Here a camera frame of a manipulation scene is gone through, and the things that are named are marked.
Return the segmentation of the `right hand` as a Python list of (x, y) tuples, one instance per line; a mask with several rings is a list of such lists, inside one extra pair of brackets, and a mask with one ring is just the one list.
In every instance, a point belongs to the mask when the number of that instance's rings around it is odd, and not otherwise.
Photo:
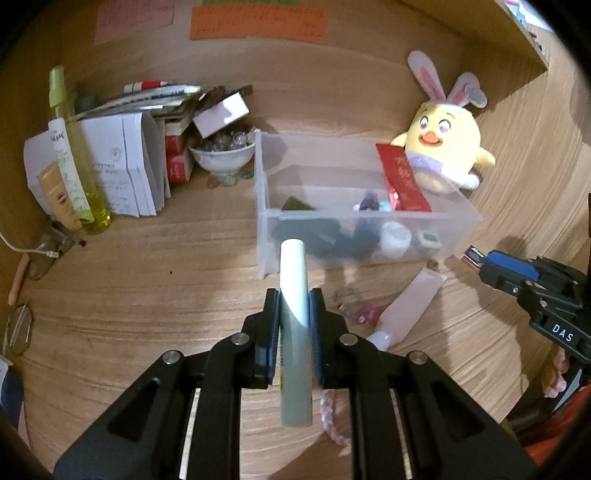
[(541, 372), (541, 388), (545, 398), (554, 399), (566, 390), (564, 374), (569, 366), (565, 350), (553, 344)]

